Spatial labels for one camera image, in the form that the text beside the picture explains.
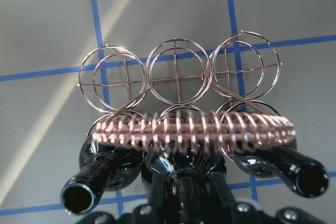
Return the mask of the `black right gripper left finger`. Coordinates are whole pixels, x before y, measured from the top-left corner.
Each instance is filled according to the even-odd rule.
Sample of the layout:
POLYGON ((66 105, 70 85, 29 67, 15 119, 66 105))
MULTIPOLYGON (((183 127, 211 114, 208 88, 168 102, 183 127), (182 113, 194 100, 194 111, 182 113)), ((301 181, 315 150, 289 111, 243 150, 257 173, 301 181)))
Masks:
POLYGON ((166 198, 166 175, 154 174, 152 177, 152 184, 150 186, 150 193, 148 204, 155 208, 163 208, 166 198))

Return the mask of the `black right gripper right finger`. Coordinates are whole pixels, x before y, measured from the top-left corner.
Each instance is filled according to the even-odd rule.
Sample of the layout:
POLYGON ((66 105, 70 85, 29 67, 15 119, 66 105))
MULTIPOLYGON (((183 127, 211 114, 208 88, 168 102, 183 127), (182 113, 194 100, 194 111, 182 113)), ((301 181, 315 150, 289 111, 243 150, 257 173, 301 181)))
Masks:
POLYGON ((209 195, 217 206, 231 206, 236 202, 224 175, 220 172, 209 175, 209 195))

